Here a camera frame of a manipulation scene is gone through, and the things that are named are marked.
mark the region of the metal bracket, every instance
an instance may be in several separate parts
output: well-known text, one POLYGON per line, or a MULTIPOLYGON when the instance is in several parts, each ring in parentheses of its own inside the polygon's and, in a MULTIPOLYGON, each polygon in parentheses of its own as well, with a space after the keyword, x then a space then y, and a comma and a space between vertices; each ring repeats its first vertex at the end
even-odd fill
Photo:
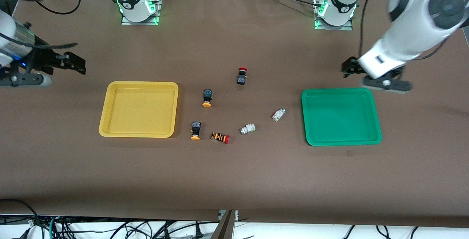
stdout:
POLYGON ((236 218, 235 210, 226 211, 210 239, 232 239, 236 218))

